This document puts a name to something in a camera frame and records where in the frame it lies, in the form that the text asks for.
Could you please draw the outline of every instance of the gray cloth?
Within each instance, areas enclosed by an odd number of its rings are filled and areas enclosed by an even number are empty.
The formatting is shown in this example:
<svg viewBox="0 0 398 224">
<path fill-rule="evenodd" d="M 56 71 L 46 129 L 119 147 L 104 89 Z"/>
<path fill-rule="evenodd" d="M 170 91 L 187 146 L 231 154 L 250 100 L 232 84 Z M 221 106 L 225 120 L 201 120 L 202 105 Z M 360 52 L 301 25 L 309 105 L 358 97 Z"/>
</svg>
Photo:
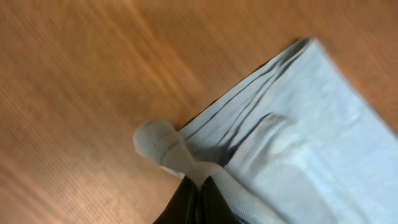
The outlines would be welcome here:
<svg viewBox="0 0 398 224">
<path fill-rule="evenodd" d="M 287 223 L 397 223 L 397 139 L 317 40 L 294 43 L 180 134 Z"/>
</svg>

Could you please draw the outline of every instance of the folded cloth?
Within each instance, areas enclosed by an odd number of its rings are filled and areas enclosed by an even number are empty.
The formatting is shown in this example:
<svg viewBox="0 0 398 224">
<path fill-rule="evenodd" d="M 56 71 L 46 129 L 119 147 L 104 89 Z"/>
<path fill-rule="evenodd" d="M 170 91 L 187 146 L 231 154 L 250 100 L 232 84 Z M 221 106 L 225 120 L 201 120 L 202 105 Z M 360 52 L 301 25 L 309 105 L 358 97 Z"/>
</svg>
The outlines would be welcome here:
<svg viewBox="0 0 398 224">
<path fill-rule="evenodd" d="M 397 139 L 315 39 L 291 45 L 179 133 L 195 159 L 222 165 L 287 223 L 396 223 Z"/>
</svg>

